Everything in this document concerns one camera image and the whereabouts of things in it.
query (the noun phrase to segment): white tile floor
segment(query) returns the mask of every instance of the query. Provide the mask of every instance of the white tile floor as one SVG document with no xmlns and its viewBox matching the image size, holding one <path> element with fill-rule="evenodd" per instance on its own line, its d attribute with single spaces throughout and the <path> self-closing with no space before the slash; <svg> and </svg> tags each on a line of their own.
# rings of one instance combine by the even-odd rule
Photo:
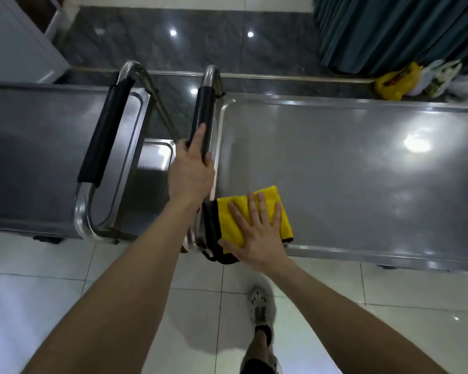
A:
<svg viewBox="0 0 468 374">
<path fill-rule="evenodd" d="M 49 245 L 0 233 L 0 374 L 16 374 L 82 291 L 123 252 L 71 240 Z M 411 339 L 451 374 L 468 374 L 468 274 L 383 270 L 370 264 L 294 260 L 312 276 Z M 291 301 L 242 264 L 181 255 L 144 373 L 238 372 L 252 337 L 245 309 L 262 284 L 276 305 L 274 350 L 286 372 L 339 373 Z"/>
<path fill-rule="evenodd" d="M 66 0 L 64 6 L 312 12 L 312 0 Z"/>
</svg>

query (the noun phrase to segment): hand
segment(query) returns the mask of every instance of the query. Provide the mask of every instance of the hand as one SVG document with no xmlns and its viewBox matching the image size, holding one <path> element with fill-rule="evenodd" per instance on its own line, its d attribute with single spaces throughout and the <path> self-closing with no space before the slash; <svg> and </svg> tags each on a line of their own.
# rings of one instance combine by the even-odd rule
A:
<svg viewBox="0 0 468 374">
<path fill-rule="evenodd" d="M 255 195 L 248 193 L 248 208 L 250 210 L 253 226 L 244 219 L 234 202 L 229 203 L 229 211 L 244 235 L 244 247 L 225 239 L 220 239 L 218 244 L 225 250 L 231 252 L 239 261 L 249 265 L 254 270 L 266 275 L 274 273 L 280 265 L 289 259 L 281 241 L 281 214 L 282 206 L 278 202 L 275 205 L 274 222 L 270 224 L 265 195 L 257 194 L 260 213 L 256 209 Z"/>
<path fill-rule="evenodd" d="M 208 152 L 204 163 L 201 159 L 201 144 L 205 131 L 206 125 L 203 123 L 194 134 L 189 149 L 185 139 L 177 144 L 177 154 L 168 171 L 170 199 L 181 199 L 200 207 L 203 199 L 212 190 L 215 177 L 212 155 Z"/>
</svg>

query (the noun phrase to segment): forearm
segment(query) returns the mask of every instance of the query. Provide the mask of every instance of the forearm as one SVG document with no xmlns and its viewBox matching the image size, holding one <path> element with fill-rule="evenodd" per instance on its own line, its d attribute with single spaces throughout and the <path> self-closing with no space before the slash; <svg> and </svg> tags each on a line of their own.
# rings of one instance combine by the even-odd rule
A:
<svg viewBox="0 0 468 374">
<path fill-rule="evenodd" d="M 58 324 L 24 372 L 140 373 L 196 208 L 187 200 L 170 201 Z"/>
<path fill-rule="evenodd" d="M 287 259 L 269 277 L 293 301 L 343 374 L 446 374 L 417 346 Z"/>
</svg>

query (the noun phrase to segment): finger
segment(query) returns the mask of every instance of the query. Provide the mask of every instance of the finger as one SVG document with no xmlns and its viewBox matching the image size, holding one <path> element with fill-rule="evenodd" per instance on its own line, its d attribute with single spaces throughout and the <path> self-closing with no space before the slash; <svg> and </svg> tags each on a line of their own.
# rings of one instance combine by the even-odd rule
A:
<svg viewBox="0 0 468 374">
<path fill-rule="evenodd" d="M 260 208 L 260 219 L 264 226 L 270 226 L 270 219 L 267 212 L 267 204 L 265 203 L 265 194 L 258 193 L 256 195 L 258 198 L 258 207 Z"/>
<path fill-rule="evenodd" d="M 248 193 L 248 210 L 250 210 L 251 222 L 253 226 L 261 226 L 260 215 L 256 209 L 255 194 L 250 191 Z"/>
<path fill-rule="evenodd" d="M 281 205 L 281 202 L 277 202 L 275 204 L 274 221 L 272 222 L 272 225 L 277 231 L 279 231 L 281 228 L 281 217 L 282 217 L 282 205 Z"/>
<path fill-rule="evenodd" d="M 244 253 L 243 249 L 239 248 L 234 243 L 231 243 L 230 241 L 227 241 L 225 239 L 220 239 L 218 241 L 218 245 L 220 245 L 222 248 L 224 248 L 229 253 L 232 253 L 234 255 L 234 257 L 236 257 L 239 261 L 243 260 L 243 253 Z"/>
<path fill-rule="evenodd" d="M 180 139 L 175 147 L 176 155 L 183 155 L 187 152 L 187 139 Z"/>
<path fill-rule="evenodd" d="M 243 232 L 243 235 L 248 235 L 251 232 L 251 226 L 248 224 L 248 221 L 244 219 L 243 214 L 237 208 L 234 202 L 230 202 L 228 205 L 229 211 L 231 212 L 232 217 L 236 221 L 237 226 Z"/>
<path fill-rule="evenodd" d="M 193 141 L 189 145 L 189 155 L 199 157 L 201 155 L 201 146 L 203 145 L 203 138 L 205 136 L 206 125 L 201 123 L 196 133 L 194 134 Z"/>
<path fill-rule="evenodd" d="M 206 152 L 205 155 L 205 166 L 208 169 L 212 169 L 214 167 L 213 160 L 212 160 L 212 153 L 210 151 Z"/>
</svg>

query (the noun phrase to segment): black sock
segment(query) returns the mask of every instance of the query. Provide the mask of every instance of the black sock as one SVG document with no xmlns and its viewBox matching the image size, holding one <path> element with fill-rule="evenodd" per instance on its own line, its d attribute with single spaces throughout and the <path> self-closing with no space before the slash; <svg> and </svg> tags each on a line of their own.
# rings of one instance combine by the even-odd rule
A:
<svg viewBox="0 0 468 374">
<path fill-rule="evenodd" d="M 269 347 L 270 343 L 272 342 L 272 330 L 270 329 L 270 327 L 265 324 L 260 324 L 255 327 L 255 333 L 257 331 L 262 331 L 263 333 L 265 333 L 265 337 L 267 338 L 267 347 Z"/>
</svg>

